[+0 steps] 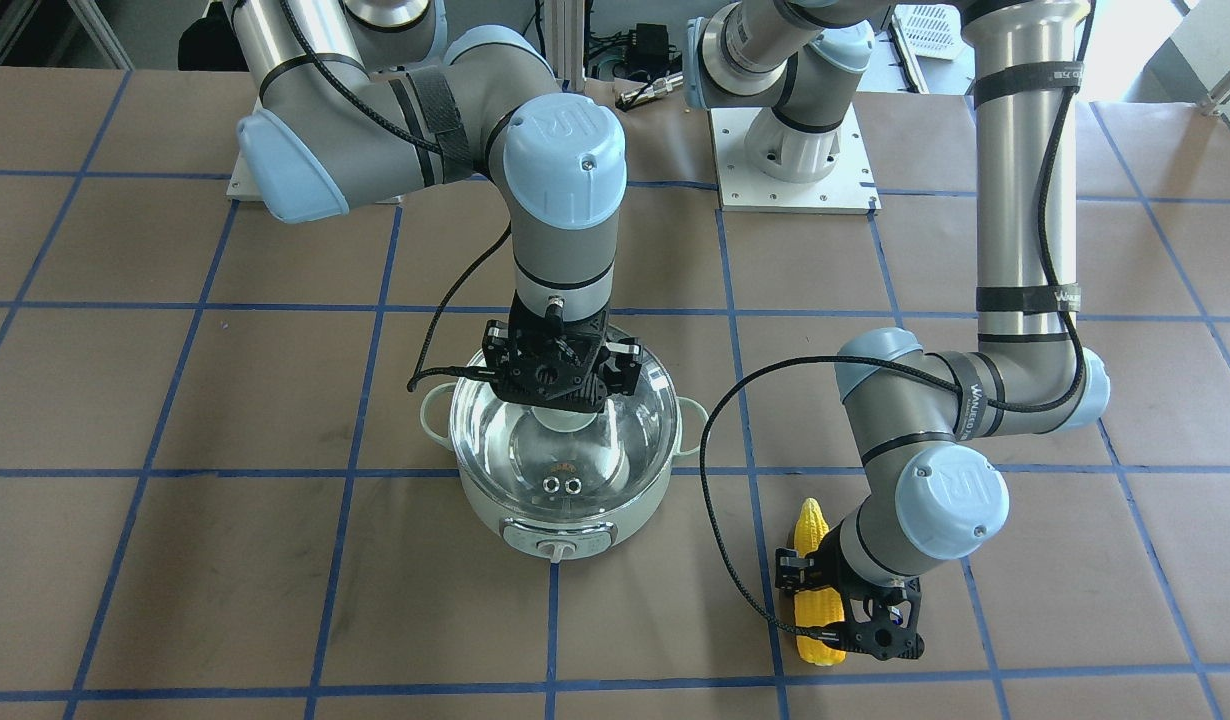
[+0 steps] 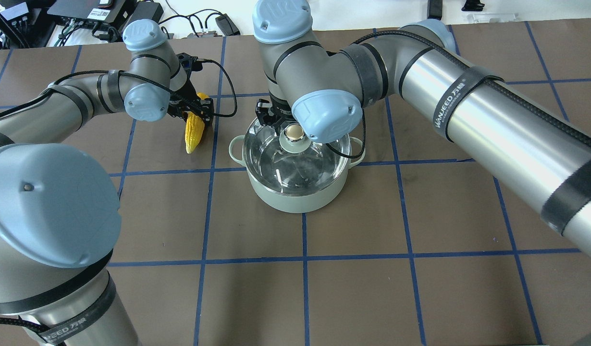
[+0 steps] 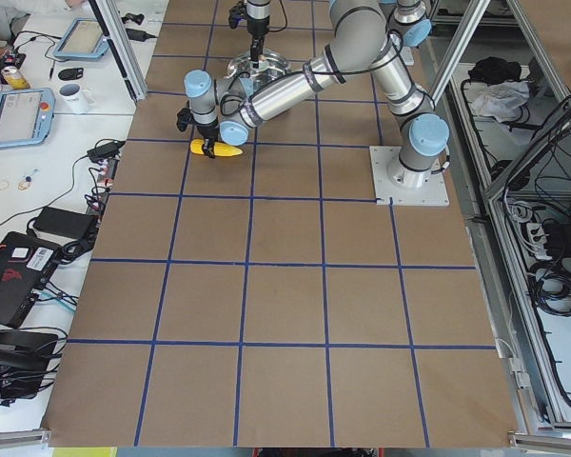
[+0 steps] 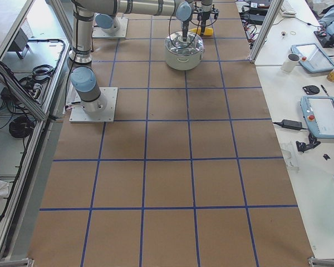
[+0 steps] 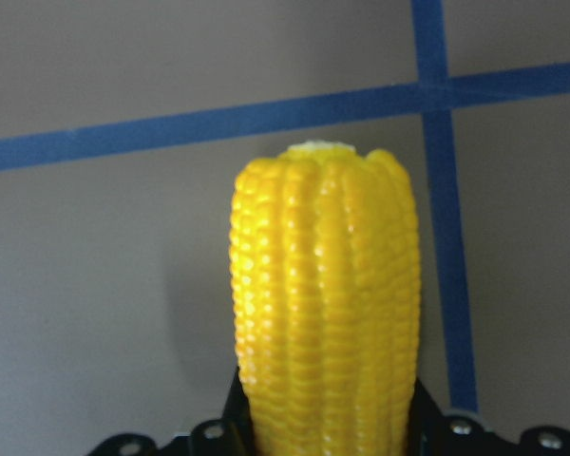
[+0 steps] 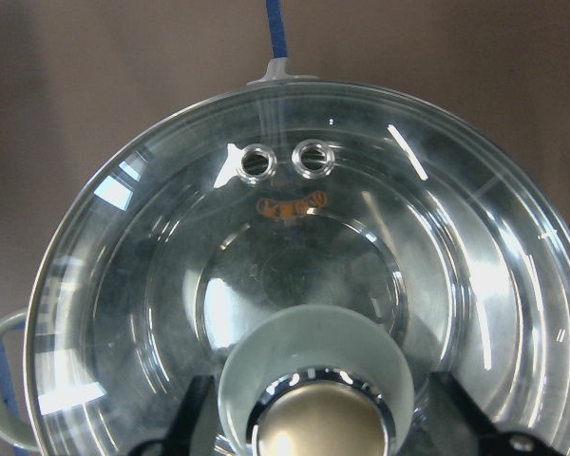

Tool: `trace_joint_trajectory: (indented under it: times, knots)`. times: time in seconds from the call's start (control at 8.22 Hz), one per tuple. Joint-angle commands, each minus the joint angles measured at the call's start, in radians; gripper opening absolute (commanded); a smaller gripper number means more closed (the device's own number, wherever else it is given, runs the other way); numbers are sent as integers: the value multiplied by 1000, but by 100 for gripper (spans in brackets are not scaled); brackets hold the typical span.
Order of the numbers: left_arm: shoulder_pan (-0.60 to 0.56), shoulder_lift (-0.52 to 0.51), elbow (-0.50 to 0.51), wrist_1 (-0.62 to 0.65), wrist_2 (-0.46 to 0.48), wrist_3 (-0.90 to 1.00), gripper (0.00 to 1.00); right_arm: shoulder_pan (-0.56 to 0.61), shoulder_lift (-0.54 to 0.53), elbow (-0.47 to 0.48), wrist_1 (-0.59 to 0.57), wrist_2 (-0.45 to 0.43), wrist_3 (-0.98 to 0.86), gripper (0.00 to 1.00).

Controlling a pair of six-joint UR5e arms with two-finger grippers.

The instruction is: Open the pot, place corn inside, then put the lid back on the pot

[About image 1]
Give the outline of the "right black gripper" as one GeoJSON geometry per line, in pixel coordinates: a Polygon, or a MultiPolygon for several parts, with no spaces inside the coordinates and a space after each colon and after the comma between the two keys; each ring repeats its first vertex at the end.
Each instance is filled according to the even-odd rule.
{"type": "Polygon", "coordinates": [[[509,404],[598,414],[606,398],[633,395],[642,370],[637,338],[613,329],[606,310],[577,322],[513,306],[483,329],[490,386],[509,404]]]}

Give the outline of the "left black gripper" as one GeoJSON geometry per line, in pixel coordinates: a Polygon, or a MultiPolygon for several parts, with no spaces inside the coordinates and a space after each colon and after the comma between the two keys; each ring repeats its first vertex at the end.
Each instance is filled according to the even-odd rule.
{"type": "Polygon", "coordinates": [[[922,635],[918,633],[921,610],[920,580],[899,585],[867,582],[845,560],[843,532],[833,529],[815,551],[798,555],[793,548],[775,551],[776,587],[785,596],[831,587],[843,598],[845,619],[827,626],[802,626],[804,638],[825,642],[834,650],[870,655],[879,661],[922,657],[922,635]]]}

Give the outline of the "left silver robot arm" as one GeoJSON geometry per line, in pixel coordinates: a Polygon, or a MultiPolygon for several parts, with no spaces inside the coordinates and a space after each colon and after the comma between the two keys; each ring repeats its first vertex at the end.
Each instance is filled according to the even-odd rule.
{"type": "Polygon", "coordinates": [[[958,1],[975,50],[979,347],[929,352],[904,329],[876,329],[827,356],[868,496],[815,550],[779,550],[774,583],[836,593],[811,625],[769,625],[820,647],[918,658],[922,574],[979,550],[1009,518],[1007,484],[970,447],[982,437],[1086,427],[1112,383],[1076,331],[1073,100],[1092,33],[1092,1],[958,1]]]}

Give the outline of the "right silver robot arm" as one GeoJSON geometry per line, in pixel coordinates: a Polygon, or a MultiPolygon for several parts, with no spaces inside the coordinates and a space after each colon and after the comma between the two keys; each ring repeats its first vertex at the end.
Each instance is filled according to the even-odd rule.
{"type": "Polygon", "coordinates": [[[499,190],[515,293],[483,331],[481,369],[510,404],[597,414],[632,395],[647,359],[609,325],[627,140],[606,106],[560,89],[554,69],[504,26],[478,26],[440,59],[400,53],[371,78],[358,41],[435,18],[419,1],[226,1],[258,106],[240,154],[269,213],[287,223],[482,174],[499,190]]]}

